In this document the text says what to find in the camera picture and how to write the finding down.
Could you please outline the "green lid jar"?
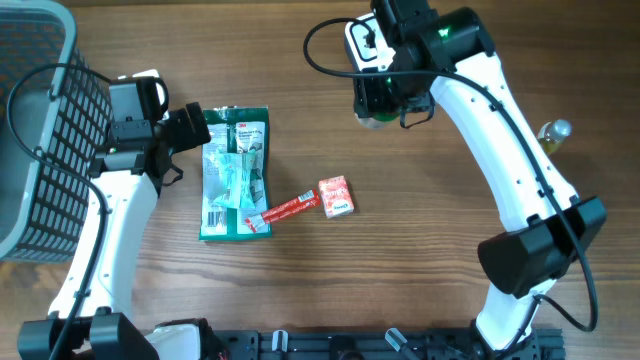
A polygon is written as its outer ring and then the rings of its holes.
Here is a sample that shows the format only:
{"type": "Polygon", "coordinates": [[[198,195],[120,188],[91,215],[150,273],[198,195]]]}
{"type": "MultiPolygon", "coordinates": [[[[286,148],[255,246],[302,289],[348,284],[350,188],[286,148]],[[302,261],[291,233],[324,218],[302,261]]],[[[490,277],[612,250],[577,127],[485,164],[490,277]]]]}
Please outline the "green lid jar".
{"type": "Polygon", "coordinates": [[[399,113],[356,113],[357,121],[369,129],[381,129],[399,118],[399,113]]]}

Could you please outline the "red stick packet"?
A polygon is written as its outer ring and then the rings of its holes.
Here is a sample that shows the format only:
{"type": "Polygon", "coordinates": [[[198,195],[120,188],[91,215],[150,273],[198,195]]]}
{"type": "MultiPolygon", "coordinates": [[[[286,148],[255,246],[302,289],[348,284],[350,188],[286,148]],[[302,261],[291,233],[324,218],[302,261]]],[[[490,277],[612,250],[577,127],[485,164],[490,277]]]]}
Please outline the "red stick packet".
{"type": "Polygon", "coordinates": [[[320,204],[320,196],[315,189],[309,190],[296,198],[273,207],[257,215],[247,217],[244,224],[253,232],[257,233],[266,225],[289,218],[307,209],[314,208],[320,204]]]}

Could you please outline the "yellow liquid bottle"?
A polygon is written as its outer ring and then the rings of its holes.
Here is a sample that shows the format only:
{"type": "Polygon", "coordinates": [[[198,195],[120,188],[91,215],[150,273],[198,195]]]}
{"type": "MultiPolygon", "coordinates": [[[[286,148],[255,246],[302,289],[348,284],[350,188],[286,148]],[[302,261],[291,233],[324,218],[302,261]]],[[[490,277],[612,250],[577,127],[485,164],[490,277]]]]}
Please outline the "yellow liquid bottle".
{"type": "Polygon", "coordinates": [[[538,132],[537,140],[545,154],[551,155],[559,149],[571,132],[571,123],[565,119],[558,119],[544,124],[538,132]]]}

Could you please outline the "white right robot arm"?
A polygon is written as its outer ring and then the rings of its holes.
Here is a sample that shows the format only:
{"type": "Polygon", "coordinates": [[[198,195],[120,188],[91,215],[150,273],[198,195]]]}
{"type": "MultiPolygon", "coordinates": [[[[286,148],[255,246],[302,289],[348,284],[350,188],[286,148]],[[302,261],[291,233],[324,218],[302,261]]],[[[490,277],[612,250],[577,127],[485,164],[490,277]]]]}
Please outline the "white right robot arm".
{"type": "Polygon", "coordinates": [[[481,169],[503,232],[478,247],[490,287],[475,328],[495,355],[531,334],[539,304],[586,251],[606,220],[558,172],[516,104],[479,16],[439,14],[424,1],[375,1],[344,41],[357,78],[354,110],[371,127],[443,109],[481,169]]]}

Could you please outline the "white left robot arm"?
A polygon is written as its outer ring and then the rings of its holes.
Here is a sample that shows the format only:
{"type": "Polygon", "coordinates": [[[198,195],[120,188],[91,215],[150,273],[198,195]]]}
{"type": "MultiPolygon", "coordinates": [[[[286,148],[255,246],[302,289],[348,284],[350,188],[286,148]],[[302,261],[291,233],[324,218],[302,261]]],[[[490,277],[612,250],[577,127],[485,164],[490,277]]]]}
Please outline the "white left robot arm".
{"type": "Polygon", "coordinates": [[[115,119],[89,166],[92,193],[68,277],[48,319],[23,325],[19,354],[71,359],[88,341],[91,359],[205,359],[218,346],[206,320],[165,322],[144,335],[128,318],[144,229],[171,157],[210,140],[202,110],[170,111],[155,71],[112,82],[110,96],[115,119]]]}

